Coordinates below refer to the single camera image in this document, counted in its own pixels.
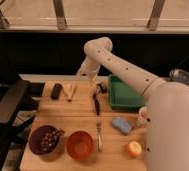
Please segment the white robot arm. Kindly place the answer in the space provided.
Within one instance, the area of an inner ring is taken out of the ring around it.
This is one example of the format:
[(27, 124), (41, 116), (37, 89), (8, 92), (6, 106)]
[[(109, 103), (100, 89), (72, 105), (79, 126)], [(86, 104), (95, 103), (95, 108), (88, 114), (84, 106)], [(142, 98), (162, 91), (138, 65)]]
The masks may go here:
[(79, 71), (105, 67), (147, 100), (147, 171), (189, 171), (189, 86), (164, 79), (112, 53), (107, 37), (85, 43)]

